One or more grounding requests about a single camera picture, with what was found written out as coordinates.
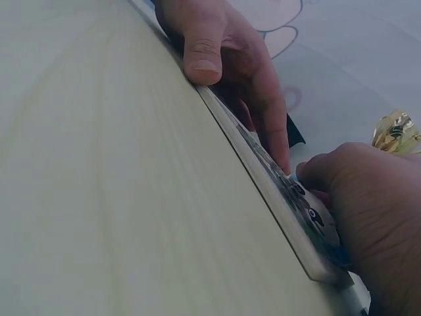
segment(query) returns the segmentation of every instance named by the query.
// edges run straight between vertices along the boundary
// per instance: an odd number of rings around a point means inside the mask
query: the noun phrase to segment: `skin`
[[[349,143],[299,165],[297,176],[328,196],[353,270],[370,291],[370,314],[419,315],[421,157]]]
[[[240,121],[258,132],[289,174],[285,100],[257,31],[225,0],[156,0],[155,12],[184,51],[186,76],[195,84],[218,84]]]

